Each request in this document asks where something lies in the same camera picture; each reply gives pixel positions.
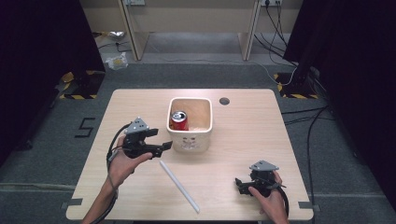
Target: wooden table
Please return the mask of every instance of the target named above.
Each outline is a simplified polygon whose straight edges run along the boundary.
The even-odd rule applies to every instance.
[[[129,220],[263,220],[259,203],[241,195],[237,177],[250,181],[249,166],[265,160],[278,166],[290,201],[290,220],[308,220],[312,209],[291,148],[275,95],[270,90],[117,90],[114,91],[95,137],[67,217],[82,219],[106,179],[106,154],[117,130],[137,117],[158,135],[146,143],[170,140],[167,109],[174,97],[205,97],[213,104],[210,148],[202,154],[180,153],[172,148],[161,158],[139,165],[123,185],[108,219]],[[230,99],[222,105],[219,99]],[[200,207],[197,214],[160,165],[164,161]]]

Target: soda can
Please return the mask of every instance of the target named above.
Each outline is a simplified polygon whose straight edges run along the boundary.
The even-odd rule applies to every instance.
[[[184,111],[175,111],[172,116],[173,130],[177,131],[188,131],[189,123],[187,121],[187,114]]]

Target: white basket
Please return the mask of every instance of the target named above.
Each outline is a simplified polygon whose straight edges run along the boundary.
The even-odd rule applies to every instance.
[[[189,124],[188,131],[171,129],[171,115],[184,111]],[[177,97],[169,104],[166,128],[171,135],[172,148],[179,152],[203,152],[209,148],[212,132],[212,103],[206,98]]]

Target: hand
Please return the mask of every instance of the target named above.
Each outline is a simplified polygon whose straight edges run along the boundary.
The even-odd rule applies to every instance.
[[[134,169],[142,162],[149,160],[152,157],[150,152],[145,153],[137,158],[131,159],[125,155],[121,146],[123,144],[125,136],[119,138],[117,143],[118,151],[117,155],[110,163],[110,170],[108,172],[111,182],[115,189],[117,189],[124,180],[134,172]]]
[[[277,171],[274,171],[274,175],[275,175],[275,182],[277,182],[278,184],[282,184],[282,179],[280,178]],[[282,195],[279,193],[277,189],[273,189],[271,191],[270,196],[268,196],[268,198],[262,196],[259,193],[259,191],[253,187],[249,187],[248,190],[262,205],[260,214],[265,213],[276,224],[289,223],[288,217],[286,215],[285,204],[283,202]]]

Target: plastic straw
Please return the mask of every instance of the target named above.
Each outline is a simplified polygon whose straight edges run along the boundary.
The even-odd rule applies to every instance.
[[[186,199],[189,201],[189,203],[192,205],[192,207],[195,209],[195,212],[199,213],[199,207],[196,204],[196,202],[192,199],[192,197],[190,196],[190,194],[183,188],[183,186],[180,184],[180,182],[178,182],[177,178],[175,177],[175,175],[172,173],[171,170],[169,170],[169,168],[166,166],[166,164],[163,161],[160,161],[161,166],[163,167],[163,169],[165,170],[165,172],[169,175],[169,177],[171,177],[171,179],[175,182],[176,186],[178,187],[178,189],[183,193],[184,197],[186,197]]]

